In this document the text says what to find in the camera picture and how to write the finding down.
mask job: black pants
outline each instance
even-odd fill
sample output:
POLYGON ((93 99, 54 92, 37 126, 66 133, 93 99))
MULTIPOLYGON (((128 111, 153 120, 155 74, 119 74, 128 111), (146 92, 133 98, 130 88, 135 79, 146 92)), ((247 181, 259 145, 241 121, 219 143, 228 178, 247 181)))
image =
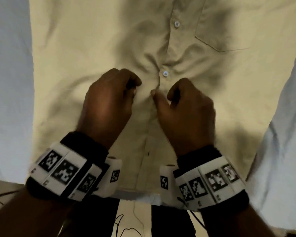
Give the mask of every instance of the black pants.
MULTIPOLYGON (((97 196, 76 203, 59 237, 93 236, 94 232, 111 237, 119 203, 119 199, 97 196)), ((151 235, 195 237, 195 230, 187 211, 153 205, 151 235)))

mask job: shirt button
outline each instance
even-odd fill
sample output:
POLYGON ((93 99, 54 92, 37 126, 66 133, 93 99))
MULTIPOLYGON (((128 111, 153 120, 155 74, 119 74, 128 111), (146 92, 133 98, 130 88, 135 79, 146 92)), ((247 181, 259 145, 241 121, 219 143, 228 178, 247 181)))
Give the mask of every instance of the shirt button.
POLYGON ((163 72, 163 76, 164 76, 164 77, 167 77, 168 75, 169 75, 169 72, 167 72, 167 71, 164 71, 164 72, 163 72))
POLYGON ((176 22, 174 23, 174 26, 175 26, 175 28, 178 28, 178 27, 180 26, 180 23, 179 23, 178 21, 176 21, 176 22))

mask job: beige shirt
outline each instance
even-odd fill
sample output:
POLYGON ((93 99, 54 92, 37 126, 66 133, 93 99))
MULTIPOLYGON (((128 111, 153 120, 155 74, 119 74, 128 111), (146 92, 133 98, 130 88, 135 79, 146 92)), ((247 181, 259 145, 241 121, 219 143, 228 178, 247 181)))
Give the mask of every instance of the beige shirt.
POLYGON ((30 13, 33 159, 75 129, 89 85, 115 67, 143 81, 109 151, 121 189, 158 193, 160 165, 176 163, 150 90, 183 77, 214 100, 216 145, 247 175, 296 57, 296 0, 30 0, 30 13))

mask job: gray bed sheet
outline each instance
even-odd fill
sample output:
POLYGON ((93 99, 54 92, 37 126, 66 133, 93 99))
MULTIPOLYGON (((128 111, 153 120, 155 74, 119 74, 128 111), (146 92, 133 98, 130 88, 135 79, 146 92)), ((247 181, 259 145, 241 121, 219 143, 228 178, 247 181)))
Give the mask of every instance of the gray bed sheet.
MULTIPOLYGON (((30 165, 33 62, 28 0, 0 0, 0 180, 24 183, 30 165)), ((252 205, 271 225, 296 228, 296 62, 248 179, 252 205)), ((158 195, 116 198, 160 205, 158 195)))

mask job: shirt pocket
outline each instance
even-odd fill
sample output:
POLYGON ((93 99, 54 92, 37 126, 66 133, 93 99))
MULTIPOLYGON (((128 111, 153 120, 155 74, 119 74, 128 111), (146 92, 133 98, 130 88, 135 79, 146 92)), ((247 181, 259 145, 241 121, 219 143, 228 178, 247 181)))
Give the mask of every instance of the shirt pocket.
POLYGON ((205 0, 195 36, 215 50, 250 47, 264 0, 205 0))

